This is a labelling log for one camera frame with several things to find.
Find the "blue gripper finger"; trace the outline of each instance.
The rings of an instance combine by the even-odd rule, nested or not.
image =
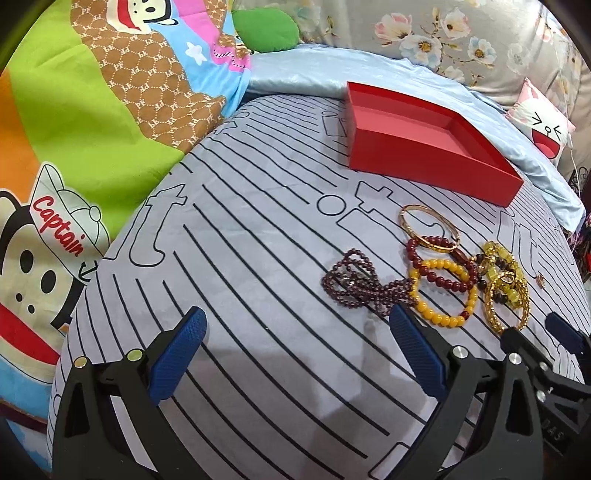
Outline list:
[[[195,309],[151,369],[148,395],[155,405],[170,398],[207,332],[207,318]]]
[[[552,312],[546,317],[546,330],[548,330],[550,335],[556,338],[568,352],[573,354],[583,353],[583,335],[575,330],[571,324],[556,312]]]
[[[443,401],[447,396],[445,367],[435,350],[400,305],[392,307],[389,322],[390,331],[413,369],[418,384],[427,395]]]

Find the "dark red bead necklace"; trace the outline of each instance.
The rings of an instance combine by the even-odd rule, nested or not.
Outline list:
[[[337,303],[348,308],[368,307],[378,316],[389,315],[395,303],[414,306],[410,278],[382,285],[373,263],[361,251],[352,248],[322,277],[322,288]]]

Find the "metal screw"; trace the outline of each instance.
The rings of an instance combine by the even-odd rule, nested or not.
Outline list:
[[[510,353],[509,362],[511,362],[513,365],[519,365],[521,363],[521,355],[518,353]]]
[[[141,360],[143,356],[143,351],[136,348],[134,350],[130,350],[127,353],[127,360],[129,360],[130,362],[137,362],[138,360]]]
[[[453,356],[456,358],[466,358],[468,356],[468,350],[462,345],[457,345],[452,349]]]
[[[88,359],[85,356],[79,356],[76,360],[74,360],[74,366],[76,368],[85,367],[88,363]]]

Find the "cartoon face pillow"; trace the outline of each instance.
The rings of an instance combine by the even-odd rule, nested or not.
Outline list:
[[[517,103],[505,115],[531,142],[558,166],[574,125],[525,79]]]

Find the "red box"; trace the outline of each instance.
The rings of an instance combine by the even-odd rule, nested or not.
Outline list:
[[[349,168],[507,207],[523,179],[468,120],[404,93],[348,83]]]

